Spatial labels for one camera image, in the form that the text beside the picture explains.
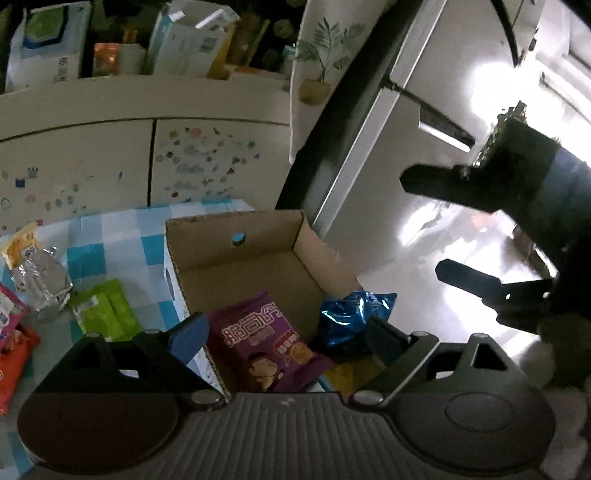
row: yellow snack package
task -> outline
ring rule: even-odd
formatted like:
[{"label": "yellow snack package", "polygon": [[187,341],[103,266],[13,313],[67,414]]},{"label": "yellow snack package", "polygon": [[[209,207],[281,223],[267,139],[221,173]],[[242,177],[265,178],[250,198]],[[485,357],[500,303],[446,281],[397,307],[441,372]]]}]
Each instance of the yellow snack package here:
[{"label": "yellow snack package", "polygon": [[10,270],[19,266],[26,257],[41,248],[35,238],[36,230],[37,223],[31,222],[15,233],[10,241],[0,248],[0,253],[6,259]]}]

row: plant pot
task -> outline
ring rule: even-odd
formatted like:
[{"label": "plant pot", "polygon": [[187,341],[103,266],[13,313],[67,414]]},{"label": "plant pot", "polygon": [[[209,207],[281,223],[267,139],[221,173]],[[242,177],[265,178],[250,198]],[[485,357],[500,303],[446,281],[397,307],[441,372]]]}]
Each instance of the plant pot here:
[{"label": "plant pot", "polygon": [[310,106],[317,106],[324,102],[330,93],[330,83],[306,79],[299,90],[300,102]]}]

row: blue snack bag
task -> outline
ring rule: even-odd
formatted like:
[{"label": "blue snack bag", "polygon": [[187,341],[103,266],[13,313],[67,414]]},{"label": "blue snack bag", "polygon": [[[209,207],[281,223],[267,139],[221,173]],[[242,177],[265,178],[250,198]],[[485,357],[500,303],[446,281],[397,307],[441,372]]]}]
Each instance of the blue snack bag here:
[{"label": "blue snack bag", "polygon": [[371,353],[365,342],[370,317],[388,321],[396,302],[395,293],[378,294],[356,290],[344,299],[326,296],[320,308],[315,346],[325,352],[347,356]]}]

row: checkered tablecloth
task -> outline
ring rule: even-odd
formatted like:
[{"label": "checkered tablecloth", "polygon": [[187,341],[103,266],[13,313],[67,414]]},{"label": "checkered tablecloth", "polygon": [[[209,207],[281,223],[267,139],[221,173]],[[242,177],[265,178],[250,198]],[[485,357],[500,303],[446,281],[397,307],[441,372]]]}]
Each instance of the checkered tablecloth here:
[{"label": "checkered tablecloth", "polygon": [[[38,228],[41,245],[58,248],[74,289],[82,291],[111,278],[121,280],[129,305],[145,327],[167,330],[179,319],[164,279],[164,222],[169,218],[252,210],[242,200],[194,202],[87,216]],[[2,283],[14,289],[10,272],[0,263]],[[23,402],[61,357],[82,336],[70,310],[33,328],[41,336],[27,364],[6,418],[0,417],[0,480],[14,480],[31,464],[17,434]]]}]

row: potted plant print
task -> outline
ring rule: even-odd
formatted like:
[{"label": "potted plant print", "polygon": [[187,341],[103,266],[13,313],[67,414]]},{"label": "potted plant print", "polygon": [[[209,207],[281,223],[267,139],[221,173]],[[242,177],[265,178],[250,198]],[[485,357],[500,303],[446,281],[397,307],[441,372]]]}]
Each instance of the potted plant print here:
[{"label": "potted plant print", "polygon": [[312,61],[320,69],[317,78],[302,82],[298,91],[300,102],[317,106],[328,98],[330,83],[326,82],[327,75],[333,69],[344,70],[349,66],[355,56],[357,39],[364,29],[365,25],[357,23],[341,30],[338,22],[330,25],[323,17],[316,26],[313,41],[298,41],[295,59]]}]

